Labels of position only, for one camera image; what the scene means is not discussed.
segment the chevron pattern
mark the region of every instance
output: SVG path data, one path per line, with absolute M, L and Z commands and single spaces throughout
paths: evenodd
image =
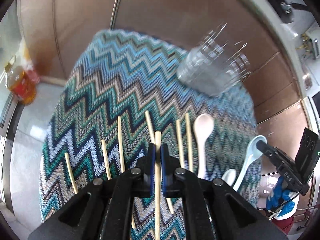
M 136 32 L 103 30 L 77 61 L 50 120 L 43 145 L 40 171 L 43 221 L 73 195 L 64 153 L 79 189 L 96 177 L 107 179 L 100 140 L 107 143 L 112 177 L 120 173 L 117 117 L 121 115 L 126 168 L 135 166 L 150 142 L 144 112 L 150 111 L 154 130 L 162 132 L 172 156 L 178 157 L 174 122 L 182 119 L 181 132 L 188 166 L 184 114 L 191 122 L 202 113 L 215 118 L 215 128 L 206 144 L 207 175 L 221 177 L 229 168 L 239 172 L 248 142 L 256 135 L 250 95 L 242 84 L 210 98 L 181 84 L 175 71 L 187 51 Z M 192 139 L 194 170 L 198 159 Z M 250 165 L 241 194 L 253 205 L 259 197 L 261 163 Z M 173 199 L 171 215 L 161 199 L 161 238 L 185 239 L 180 199 Z M 132 240 L 154 239 L 155 201 L 135 199 L 136 230 Z

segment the blue and white glove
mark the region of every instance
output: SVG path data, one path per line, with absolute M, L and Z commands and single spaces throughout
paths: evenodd
M 297 193 L 290 191 L 288 189 L 282 190 L 282 183 L 284 181 L 283 177 L 280 177 L 278 179 L 277 184 L 275 187 L 272 189 L 270 194 L 267 197 L 267 205 L 266 208 L 267 210 L 270 210 L 272 207 L 277 207 L 278 205 L 282 204 L 279 203 L 279 198 L 283 198 L 284 201 L 288 201 L 292 199 Z M 281 212 L 275 217 L 276 220 L 283 220 L 287 219 L 296 212 L 297 210 L 297 205 L 299 202 L 299 195 L 292 201 L 288 202 L 285 204 L 281 210 Z

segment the chopstick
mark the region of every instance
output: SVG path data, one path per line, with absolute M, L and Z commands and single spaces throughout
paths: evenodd
M 184 155 L 183 155 L 183 147 L 182 147 L 180 119 L 176 120 L 176 129 L 177 129 L 177 141 L 178 141 L 180 166 L 184 168 Z
M 151 123 L 151 118 L 150 118 L 149 111 L 148 110 L 145 111 L 144 115 L 146 117 L 151 143 L 155 144 L 156 143 L 155 142 L 155 134 L 153 133 L 153 128 L 152 128 L 152 123 Z M 166 200 L 167 200 L 167 203 L 168 203 L 168 207 L 169 207 L 170 213 L 174 214 L 174 209 L 173 209 L 173 205 L 172 205 L 171 199 L 170 198 L 166 198 Z
M 160 184 L 161 184 L 161 168 L 160 168 L 160 146 L 161 146 L 161 132 L 156 131 L 156 168 L 155 168 L 155 198 L 156 198 L 156 240 L 160 240 Z
M 125 166 L 124 166 L 123 146 L 122 146 L 121 116 L 118 116 L 118 142 L 119 142 L 119 155 L 120 155 L 120 169 L 121 169 L 121 173 L 123 173 L 125 171 Z M 133 214 L 131 219 L 131 227 L 133 229 L 136 229 L 136 224 L 134 223 Z
M 107 155 L 106 141 L 104 139 L 101 140 L 101 146 L 102 146 L 104 166 L 106 168 L 106 174 L 107 174 L 108 180 L 110 180 L 111 179 L 111 172 L 110 172 L 108 155 Z
M 191 124 L 190 124 L 189 113 L 185 114 L 185 119 L 186 119 L 189 171 L 193 172 L 192 136 L 191 136 Z
M 74 190 L 74 192 L 76 194 L 78 194 L 78 188 L 77 188 L 77 185 L 76 185 L 76 182 L 75 182 L 75 178 L 73 177 L 69 154 L 68 153 L 64 153 L 64 157 L 66 158 L 68 173 L 69 173 L 69 177 L 70 177 L 70 180 L 71 180 L 71 184 L 72 184 L 73 190 Z

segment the white spoon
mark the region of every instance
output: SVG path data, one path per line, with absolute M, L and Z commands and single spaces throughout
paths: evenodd
M 233 189 L 235 191 L 239 189 L 242 183 L 242 180 L 244 178 L 244 175 L 247 172 L 247 169 L 249 168 L 250 164 L 253 163 L 255 160 L 257 160 L 258 158 L 260 158 L 263 154 L 261 151 L 257 149 L 257 142 L 259 140 L 267 143 L 267 139 L 263 135 L 258 135 L 249 142 L 241 172 L 239 174 L 239 177 L 235 185 L 233 186 Z
M 231 187 L 232 184 L 235 182 L 236 177 L 237 177 L 236 169 L 229 169 L 223 174 L 221 179 Z
M 198 145 L 198 158 L 199 158 L 199 169 L 198 178 L 204 179 L 205 177 L 205 152 L 204 145 L 205 141 L 212 133 L 214 127 L 214 119 L 209 114 L 199 115 L 194 124 L 193 131 L 195 133 L 197 145 Z

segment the screw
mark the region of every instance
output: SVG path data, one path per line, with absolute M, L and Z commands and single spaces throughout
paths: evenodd
M 101 178 L 96 178 L 96 179 L 93 180 L 93 184 L 94 184 L 95 186 L 101 185 L 102 182 L 103 182 L 103 179 L 101 179 Z
M 131 174 L 133 174 L 133 175 L 139 175 L 140 174 L 140 172 L 141 172 L 141 169 L 140 168 L 132 168 L 131 169 Z
M 223 180 L 219 179 L 219 178 L 215 178 L 213 180 L 213 184 L 216 185 L 216 186 L 222 186 L 223 185 Z
M 183 175 L 186 173 L 186 170 L 184 168 L 178 167 L 178 168 L 176 168 L 176 173 L 178 175 Z

